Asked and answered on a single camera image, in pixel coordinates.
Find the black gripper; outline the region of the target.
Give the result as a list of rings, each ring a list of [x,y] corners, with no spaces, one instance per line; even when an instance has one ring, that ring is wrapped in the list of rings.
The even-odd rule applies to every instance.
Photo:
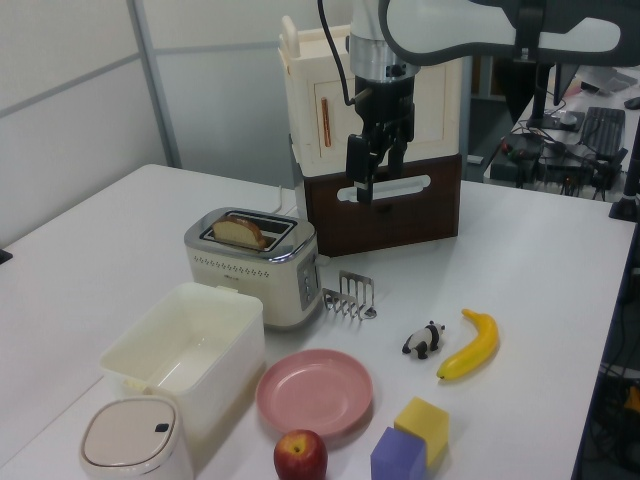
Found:
[[[408,143],[414,139],[414,76],[390,82],[355,77],[356,113],[361,134],[347,140],[346,176],[356,186],[357,201],[373,200],[374,174],[387,154],[390,174],[401,174]]]

